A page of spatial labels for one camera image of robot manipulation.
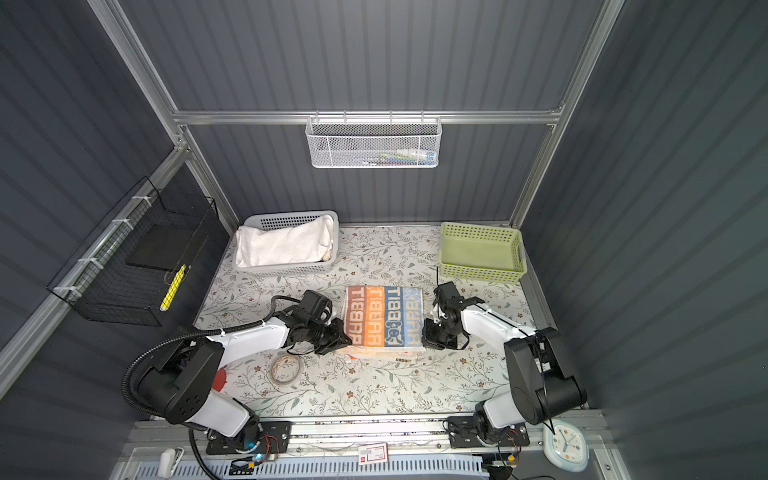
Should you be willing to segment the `patterned cloth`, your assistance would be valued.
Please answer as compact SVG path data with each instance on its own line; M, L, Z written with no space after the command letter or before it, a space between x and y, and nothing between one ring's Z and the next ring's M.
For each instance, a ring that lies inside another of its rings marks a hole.
M343 320L352 344L342 352L357 358L416 357L426 351L424 318L421 288L349 286Z

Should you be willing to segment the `white towel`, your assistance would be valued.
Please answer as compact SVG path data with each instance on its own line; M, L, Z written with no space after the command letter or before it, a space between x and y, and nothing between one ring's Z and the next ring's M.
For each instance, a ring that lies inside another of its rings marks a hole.
M251 268L327 261L334 244L334 227L330 215L276 230L241 226L235 235L234 265Z

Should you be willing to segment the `green perforated plastic basket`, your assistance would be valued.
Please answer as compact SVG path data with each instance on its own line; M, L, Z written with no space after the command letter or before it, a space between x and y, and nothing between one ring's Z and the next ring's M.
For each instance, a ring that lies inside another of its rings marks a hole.
M440 271L448 277L503 284L527 273L519 230L458 222L441 224Z

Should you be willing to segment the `white plastic laundry basket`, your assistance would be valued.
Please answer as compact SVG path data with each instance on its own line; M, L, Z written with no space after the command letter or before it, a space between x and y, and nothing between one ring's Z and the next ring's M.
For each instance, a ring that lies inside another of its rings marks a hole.
M339 248L339 222L338 216L334 211L304 211L304 212L287 212L277 214L263 214L253 215L247 218L243 225L255 227L260 230L276 230L287 227L300 226L302 224L311 222L322 215L330 215L335 221L334 227L334 244L331 252L331 258L327 261L321 261L316 263L296 263L285 265L272 265L262 267L251 268L238 268L234 265L234 254L236 251L236 237L234 236L233 245L234 253L232 255L233 268L237 271L247 272L254 274L260 278L274 277L274 276L298 276L298 275L311 275L327 273L331 270L334 262L338 256Z

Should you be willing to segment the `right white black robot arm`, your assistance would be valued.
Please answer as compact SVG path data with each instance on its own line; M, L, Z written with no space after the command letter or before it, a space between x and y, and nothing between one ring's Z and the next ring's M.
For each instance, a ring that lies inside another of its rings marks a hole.
M546 423L587 402L572 355L561 333L535 329L493 310L479 297L464 297L452 282L434 289L432 315L424 320L422 344L462 351L476 339L504 357L509 387L480 402L476 429Z

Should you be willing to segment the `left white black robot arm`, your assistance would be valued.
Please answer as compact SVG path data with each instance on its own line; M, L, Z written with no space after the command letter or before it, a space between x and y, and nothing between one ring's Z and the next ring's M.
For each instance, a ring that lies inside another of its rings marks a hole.
M264 318L223 329L196 330L165 340L126 369L121 393L127 404L170 424L213 430L233 438L257 422L241 402L214 389L218 372L262 351L312 345L326 355L352 344L330 298L307 290L300 298L275 295Z

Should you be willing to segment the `clear tape roll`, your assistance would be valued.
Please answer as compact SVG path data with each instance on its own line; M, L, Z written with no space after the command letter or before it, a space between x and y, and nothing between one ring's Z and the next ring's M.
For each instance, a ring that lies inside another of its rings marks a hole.
M283 354L274 359L268 369L268 379L276 386L288 386L295 383L303 371L300 356Z

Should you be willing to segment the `red pencil cup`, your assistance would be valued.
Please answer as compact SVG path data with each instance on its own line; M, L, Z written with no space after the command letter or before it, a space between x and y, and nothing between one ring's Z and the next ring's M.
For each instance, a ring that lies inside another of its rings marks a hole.
M212 389L221 392L227 383L227 371L225 368L220 368L214 377L212 383Z

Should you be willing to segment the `red white label card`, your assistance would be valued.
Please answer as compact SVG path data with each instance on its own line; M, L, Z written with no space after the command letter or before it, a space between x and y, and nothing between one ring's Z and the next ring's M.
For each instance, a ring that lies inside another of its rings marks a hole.
M387 463L389 449L387 443L366 444L358 447L358 463L360 466Z

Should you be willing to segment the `white round clock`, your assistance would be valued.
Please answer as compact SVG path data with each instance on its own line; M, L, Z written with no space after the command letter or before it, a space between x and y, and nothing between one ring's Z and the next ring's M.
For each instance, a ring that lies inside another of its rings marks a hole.
M544 427L542 446L545 457L561 470L580 473L588 466L590 453L586 437L571 423L551 420Z

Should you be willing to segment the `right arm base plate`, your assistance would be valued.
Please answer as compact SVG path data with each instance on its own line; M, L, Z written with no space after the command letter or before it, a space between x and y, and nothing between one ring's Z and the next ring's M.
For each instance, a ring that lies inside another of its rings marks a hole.
M453 449L503 447L519 449L530 445L525 424L494 428L475 416L449 416L442 426Z

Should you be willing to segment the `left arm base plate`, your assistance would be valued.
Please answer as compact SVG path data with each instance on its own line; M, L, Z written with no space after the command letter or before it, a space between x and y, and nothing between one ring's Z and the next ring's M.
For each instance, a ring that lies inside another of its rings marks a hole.
M286 453L291 438L289 421L251 420L232 437L207 433L207 455L277 455Z

